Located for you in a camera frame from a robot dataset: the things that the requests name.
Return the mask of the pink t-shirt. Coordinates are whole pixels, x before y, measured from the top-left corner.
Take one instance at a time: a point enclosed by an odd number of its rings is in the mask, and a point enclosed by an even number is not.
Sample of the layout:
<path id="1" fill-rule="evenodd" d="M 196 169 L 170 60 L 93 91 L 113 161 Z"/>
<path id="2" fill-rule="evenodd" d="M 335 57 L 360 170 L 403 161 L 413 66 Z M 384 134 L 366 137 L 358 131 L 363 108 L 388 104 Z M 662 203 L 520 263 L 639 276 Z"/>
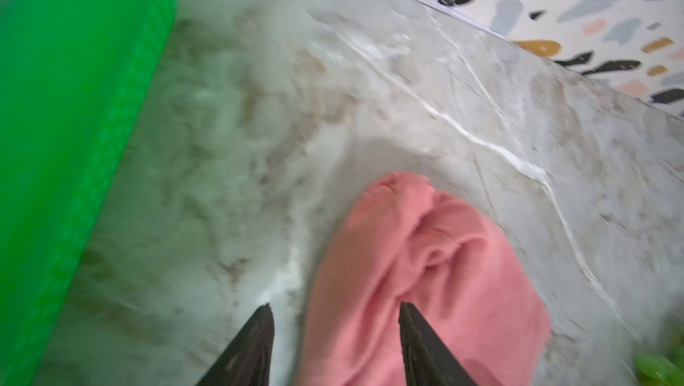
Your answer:
<path id="1" fill-rule="evenodd" d="M 479 385 L 529 385 L 550 315 L 502 231 L 413 172 L 368 186 L 331 240 L 306 309 L 300 385 L 403 385 L 414 305 Z"/>

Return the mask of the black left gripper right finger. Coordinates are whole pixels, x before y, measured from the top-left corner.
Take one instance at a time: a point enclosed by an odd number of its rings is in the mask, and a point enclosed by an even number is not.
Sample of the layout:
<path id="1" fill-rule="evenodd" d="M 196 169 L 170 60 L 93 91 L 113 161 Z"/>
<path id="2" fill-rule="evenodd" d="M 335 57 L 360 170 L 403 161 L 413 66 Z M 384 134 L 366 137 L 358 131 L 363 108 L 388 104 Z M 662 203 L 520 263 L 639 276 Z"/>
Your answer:
<path id="1" fill-rule="evenodd" d="M 415 305 L 402 302 L 400 340 L 407 386 L 476 386 Z"/>

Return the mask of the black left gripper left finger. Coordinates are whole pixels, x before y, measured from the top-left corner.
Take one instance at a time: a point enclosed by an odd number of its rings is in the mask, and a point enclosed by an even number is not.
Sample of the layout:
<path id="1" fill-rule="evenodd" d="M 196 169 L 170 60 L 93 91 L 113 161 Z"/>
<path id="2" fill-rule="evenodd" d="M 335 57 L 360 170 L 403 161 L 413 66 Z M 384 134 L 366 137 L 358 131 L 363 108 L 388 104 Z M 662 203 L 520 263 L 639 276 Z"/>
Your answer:
<path id="1" fill-rule="evenodd" d="M 267 386 L 274 345 L 274 315 L 259 306 L 197 386 Z"/>

